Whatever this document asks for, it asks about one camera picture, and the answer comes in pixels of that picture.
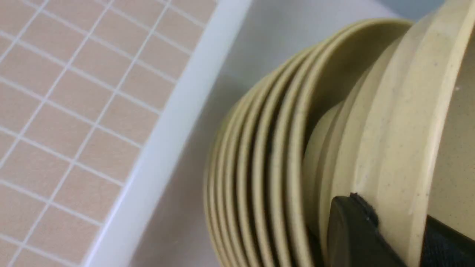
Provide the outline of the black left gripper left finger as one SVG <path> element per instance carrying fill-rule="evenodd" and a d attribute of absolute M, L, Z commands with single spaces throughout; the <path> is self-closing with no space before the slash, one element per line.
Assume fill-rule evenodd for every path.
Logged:
<path fill-rule="evenodd" d="M 379 232 L 374 208 L 357 193 L 331 200 L 326 245 L 331 267 L 405 267 Z"/>

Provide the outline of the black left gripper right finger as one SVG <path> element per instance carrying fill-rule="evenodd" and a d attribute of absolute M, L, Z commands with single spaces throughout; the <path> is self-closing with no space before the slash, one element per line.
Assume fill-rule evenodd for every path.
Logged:
<path fill-rule="evenodd" d="M 428 216 L 421 253 L 422 267 L 474 267 L 475 241 Z"/>

